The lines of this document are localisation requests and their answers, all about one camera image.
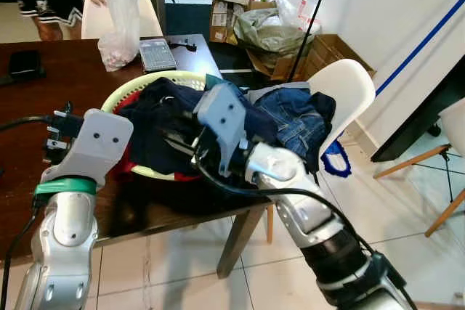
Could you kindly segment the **dark wooden table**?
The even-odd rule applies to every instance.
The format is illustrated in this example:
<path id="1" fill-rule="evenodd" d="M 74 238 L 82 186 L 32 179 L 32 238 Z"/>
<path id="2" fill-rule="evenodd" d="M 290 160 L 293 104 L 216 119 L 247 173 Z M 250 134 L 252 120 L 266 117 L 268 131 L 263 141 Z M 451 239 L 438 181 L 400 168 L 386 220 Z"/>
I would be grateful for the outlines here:
<path id="1" fill-rule="evenodd" d="M 106 71 L 96 40 L 10 42 L 0 44 L 0 74 L 9 69 L 13 52 L 37 51 L 46 71 L 43 78 L 0 86 L 0 124 L 24 115 L 49 115 L 66 102 L 83 115 L 101 108 L 127 81 L 143 74 L 134 62 Z M 0 266 L 14 237 L 29 219 L 32 194 L 44 162 L 49 132 L 42 124 L 0 133 Z M 165 181 L 134 175 L 122 181 L 109 176 L 97 195 L 100 245 L 153 236 L 207 221 L 232 218 L 223 249 L 212 266 L 219 277 L 240 266 L 241 256 L 259 226 L 269 200 L 223 197 L 204 181 Z"/>

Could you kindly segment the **grey calculator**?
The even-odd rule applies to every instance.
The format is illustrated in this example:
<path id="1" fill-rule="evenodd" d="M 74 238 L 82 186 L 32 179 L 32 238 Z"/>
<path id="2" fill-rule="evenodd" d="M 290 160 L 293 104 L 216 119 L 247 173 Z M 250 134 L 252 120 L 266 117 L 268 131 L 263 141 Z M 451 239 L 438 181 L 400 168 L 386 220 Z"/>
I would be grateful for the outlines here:
<path id="1" fill-rule="evenodd" d="M 169 42 L 164 38 L 152 38 L 139 42 L 139 55 L 146 73 L 177 69 Z"/>

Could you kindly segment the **teal garment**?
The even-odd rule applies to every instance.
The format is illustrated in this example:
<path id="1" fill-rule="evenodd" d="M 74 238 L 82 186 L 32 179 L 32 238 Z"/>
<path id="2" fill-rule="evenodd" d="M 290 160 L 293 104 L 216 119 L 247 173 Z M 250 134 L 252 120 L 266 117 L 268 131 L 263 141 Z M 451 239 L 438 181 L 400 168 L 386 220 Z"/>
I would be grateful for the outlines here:
<path id="1" fill-rule="evenodd" d="M 205 87 L 203 88 L 204 91 L 208 91 L 217 85 L 229 85 L 229 87 L 236 92 L 236 95 L 239 99 L 242 99 L 246 103 L 249 102 L 246 96 L 246 90 L 243 90 L 242 88 L 236 86 L 232 82 L 223 80 L 223 78 L 220 78 L 218 76 L 214 76 L 212 74 L 205 74 Z"/>

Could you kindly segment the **pale yellow laundry basket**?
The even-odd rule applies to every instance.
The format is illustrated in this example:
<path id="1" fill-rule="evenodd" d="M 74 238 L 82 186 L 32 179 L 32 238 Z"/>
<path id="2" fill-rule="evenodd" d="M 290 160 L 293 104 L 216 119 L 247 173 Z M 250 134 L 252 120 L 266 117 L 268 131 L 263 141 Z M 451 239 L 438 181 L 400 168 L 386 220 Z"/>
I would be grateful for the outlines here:
<path id="1" fill-rule="evenodd" d="M 117 108 L 120 105 L 125 105 L 125 101 L 129 97 L 136 97 L 138 91 L 142 91 L 150 82 L 154 82 L 157 78 L 166 78 L 182 86 L 190 87 L 195 90 L 203 90 L 206 88 L 207 80 L 213 75 L 206 73 L 196 73 L 186 70 L 167 70 L 155 73 L 148 73 L 133 80 L 127 81 L 119 86 L 112 94 L 104 101 L 102 111 L 116 114 Z M 124 173 L 133 173 L 136 175 L 148 177 L 150 179 L 158 179 L 163 181 L 193 181 L 195 177 L 176 175 L 176 174 L 160 174 L 151 168 L 139 166 L 131 161 L 122 161 Z"/>

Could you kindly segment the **open brown cardboard box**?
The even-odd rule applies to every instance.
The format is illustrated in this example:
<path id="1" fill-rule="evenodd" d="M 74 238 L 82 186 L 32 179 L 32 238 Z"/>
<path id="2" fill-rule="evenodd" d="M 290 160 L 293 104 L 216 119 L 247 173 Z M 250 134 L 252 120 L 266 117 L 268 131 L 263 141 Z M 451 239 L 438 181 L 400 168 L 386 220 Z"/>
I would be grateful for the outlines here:
<path id="1" fill-rule="evenodd" d="M 358 61 L 371 77 L 374 77 L 376 74 L 375 69 L 366 64 L 355 50 L 352 50 L 345 41 L 342 41 L 342 38 L 339 38 L 339 35 L 319 34 L 304 48 L 293 81 L 311 78 L 319 70 L 328 67 L 328 65 L 340 59 Z"/>

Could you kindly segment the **navy knit garment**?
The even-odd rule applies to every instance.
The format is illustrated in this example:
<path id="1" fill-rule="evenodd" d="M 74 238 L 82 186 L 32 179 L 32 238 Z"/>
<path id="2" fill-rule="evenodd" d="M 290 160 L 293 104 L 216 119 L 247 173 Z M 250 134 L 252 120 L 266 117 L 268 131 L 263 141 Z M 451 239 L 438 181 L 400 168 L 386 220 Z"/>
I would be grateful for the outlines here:
<path id="1" fill-rule="evenodd" d="M 143 88 L 135 101 L 118 111 L 134 127 L 129 161 L 160 174 L 198 176 L 190 156 L 167 143 L 165 133 L 179 135 L 184 141 L 198 136 L 203 127 L 184 114 L 192 114 L 204 94 L 204 90 L 182 86 L 168 78 L 157 78 Z"/>

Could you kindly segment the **black wallet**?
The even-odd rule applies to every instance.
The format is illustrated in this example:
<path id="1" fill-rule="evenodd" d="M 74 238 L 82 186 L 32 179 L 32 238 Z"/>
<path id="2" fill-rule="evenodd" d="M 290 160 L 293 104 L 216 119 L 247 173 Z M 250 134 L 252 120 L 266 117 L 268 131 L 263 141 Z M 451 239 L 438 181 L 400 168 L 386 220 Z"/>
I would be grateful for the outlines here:
<path id="1" fill-rule="evenodd" d="M 9 57 L 9 69 L 3 84 L 13 84 L 38 80 L 46 77 L 42 65 L 40 52 L 37 50 L 24 50 L 13 52 Z"/>

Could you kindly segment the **clear plastic bag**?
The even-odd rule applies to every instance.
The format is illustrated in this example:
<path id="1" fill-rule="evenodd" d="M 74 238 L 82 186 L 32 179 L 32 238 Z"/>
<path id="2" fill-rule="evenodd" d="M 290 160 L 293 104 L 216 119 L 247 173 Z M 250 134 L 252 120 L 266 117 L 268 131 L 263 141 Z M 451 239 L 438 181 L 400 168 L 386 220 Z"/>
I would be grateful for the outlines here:
<path id="1" fill-rule="evenodd" d="M 140 12 L 137 0 L 106 0 L 112 29 L 102 34 L 97 48 L 106 71 L 126 67 L 139 54 Z"/>

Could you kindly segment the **black flat panel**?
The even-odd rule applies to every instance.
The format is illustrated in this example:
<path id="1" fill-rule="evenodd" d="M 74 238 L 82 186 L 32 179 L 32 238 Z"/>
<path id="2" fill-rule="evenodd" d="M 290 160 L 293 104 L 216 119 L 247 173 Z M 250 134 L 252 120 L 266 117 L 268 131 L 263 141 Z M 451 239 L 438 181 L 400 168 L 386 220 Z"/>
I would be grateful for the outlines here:
<path id="1" fill-rule="evenodd" d="M 429 127 L 439 120 L 439 113 L 464 97 L 464 68 L 465 57 L 459 58 L 451 71 L 445 75 L 431 94 L 409 115 L 400 125 L 398 131 L 388 138 L 374 155 L 372 162 L 396 160 L 415 144 Z"/>

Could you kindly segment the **olive plastic bag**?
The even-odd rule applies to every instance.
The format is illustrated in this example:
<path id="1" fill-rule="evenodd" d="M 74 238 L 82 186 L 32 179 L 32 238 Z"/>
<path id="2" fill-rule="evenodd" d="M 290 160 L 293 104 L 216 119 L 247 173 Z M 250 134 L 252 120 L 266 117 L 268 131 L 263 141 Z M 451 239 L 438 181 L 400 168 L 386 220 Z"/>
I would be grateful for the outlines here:
<path id="1" fill-rule="evenodd" d="M 249 54 L 254 68 L 272 73 L 278 61 L 292 61 L 306 31 L 283 22 L 276 8 L 241 12 L 232 21 L 236 44 Z"/>

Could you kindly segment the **red garment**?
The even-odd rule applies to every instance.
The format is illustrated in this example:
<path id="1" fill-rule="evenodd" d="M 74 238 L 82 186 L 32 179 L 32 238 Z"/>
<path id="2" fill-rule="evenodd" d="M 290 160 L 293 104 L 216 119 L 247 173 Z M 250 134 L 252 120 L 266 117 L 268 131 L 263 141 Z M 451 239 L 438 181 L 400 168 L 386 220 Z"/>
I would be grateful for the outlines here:
<path id="1" fill-rule="evenodd" d="M 158 171 L 152 170 L 151 168 L 130 161 L 130 154 L 128 150 L 125 151 L 123 157 L 117 162 L 116 166 L 113 167 L 112 173 L 113 175 L 116 175 L 117 179 L 121 181 L 129 180 L 129 177 L 132 174 L 148 177 L 150 179 L 179 181 L 179 183 L 193 183 L 193 181 L 201 179 L 201 175 L 199 174 L 161 174 Z"/>

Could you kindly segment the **blue jeans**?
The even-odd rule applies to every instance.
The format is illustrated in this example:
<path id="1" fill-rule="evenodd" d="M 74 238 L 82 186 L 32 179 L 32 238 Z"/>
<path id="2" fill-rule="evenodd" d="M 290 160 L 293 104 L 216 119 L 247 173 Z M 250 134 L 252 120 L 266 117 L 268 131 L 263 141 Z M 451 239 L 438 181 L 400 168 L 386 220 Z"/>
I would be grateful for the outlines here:
<path id="1" fill-rule="evenodd" d="M 336 100 L 313 91 L 308 81 L 286 82 L 246 92 L 246 99 L 277 125 L 277 140 L 299 155 L 309 173 L 319 171 L 320 150 L 332 130 Z"/>

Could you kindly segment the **white chair wooden legs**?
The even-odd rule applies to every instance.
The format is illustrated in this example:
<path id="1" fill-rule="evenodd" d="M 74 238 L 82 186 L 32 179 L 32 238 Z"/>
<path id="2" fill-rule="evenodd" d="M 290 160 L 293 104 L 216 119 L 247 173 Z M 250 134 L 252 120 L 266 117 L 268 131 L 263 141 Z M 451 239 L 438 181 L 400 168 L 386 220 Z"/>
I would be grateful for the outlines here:
<path id="1" fill-rule="evenodd" d="M 386 170 L 381 171 L 381 173 L 375 174 L 374 178 L 379 179 L 386 175 L 396 173 L 396 171 L 401 171 L 402 168 L 413 166 L 434 156 L 447 158 L 449 150 L 455 150 L 463 156 L 465 153 L 465 99 L 462 98 L 452 105 L 449 105 L 449 107 L 445 108 L 445 110 L 439 112 L 439 117 L 442 130 L 445 132 L 446 138 L 449 140 L 447 144 L 438 145 L 438 147 L 432 148 L 432 150 L 428 150 L 414 158 L 409 158 L 409 160 L 401 162 L 398 165 L 386 168 Z M 451 200 L 448 207 L 440 213 L 436 220 L 433 221 L 429 229 L 425 231 L 424 236 L 428 238 L 431 237 L 432 234 L 434 234 L 435 231 L 438 230 L 438 228 L 441 227 L 456 210 L 458 210 L 458 207 L 461 206 L 464 200 L 465 193 L 464 190 L 462 190 Z"/>
<path id="2" fill-rule="evenodd" d="M 150 0 L 137 0 L 139 9 L 140 37 L 160 37 L 163 35 L 156 11 Z M 114 29 L 112 15 L 107 6 L 93 4 L 91 0 L 84 0 L 81 22 L 81 40 L 97 40 L 103 34 Z"/>
<path id="3" fill-rule="evenodd" d="M 352 59 L 340 59 L 313 74 L 308 80 L 313 91 L 321 91 L 336 100 L 336 112 L 332 120 L 332 130 L 325 139 L 327 150 L 336 138 L 353 122 L 359 114 L 371 105 L 375 98 L 374 84 L 368 71 Z M 267 241 L 272 242 L 275 214 L 279 223 L 288 228 L 295 243 L 306 245 L 306 234 L 321 227 L 335 217 L 334 210 L 311 197 L 297 194 L 272 195 L 275 203 L 267 208 Z"/>

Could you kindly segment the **cardboard box with packets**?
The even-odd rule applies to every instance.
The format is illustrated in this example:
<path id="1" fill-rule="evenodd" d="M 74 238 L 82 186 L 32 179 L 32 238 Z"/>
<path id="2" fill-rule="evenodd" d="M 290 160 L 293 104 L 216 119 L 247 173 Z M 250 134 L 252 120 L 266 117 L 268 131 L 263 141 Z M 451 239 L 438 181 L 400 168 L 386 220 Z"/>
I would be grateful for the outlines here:
<path id="1" fill-rule="evenodd" d="M 209 41 L 234 44 L 233 25 L 243 12 L 275 7 L 276 0 L 213 0 L 210 15 Z"/>

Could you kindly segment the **white bag red print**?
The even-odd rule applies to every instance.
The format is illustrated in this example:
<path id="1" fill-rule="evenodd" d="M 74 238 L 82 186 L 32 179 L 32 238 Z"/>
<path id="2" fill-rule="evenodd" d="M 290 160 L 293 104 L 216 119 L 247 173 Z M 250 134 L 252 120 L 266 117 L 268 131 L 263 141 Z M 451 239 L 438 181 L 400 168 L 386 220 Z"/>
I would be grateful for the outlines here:
<path id="1" fill-rule="evenodd" d="M 315 35 L 322 30 L 318 20 L 311 19 L 315 10 L 315 3 L 308 0 L 276 0 L 276 7 L 282 23 L 286 27 L 299 28 L 306 31 L 311 28 L 311 34 Z"/>

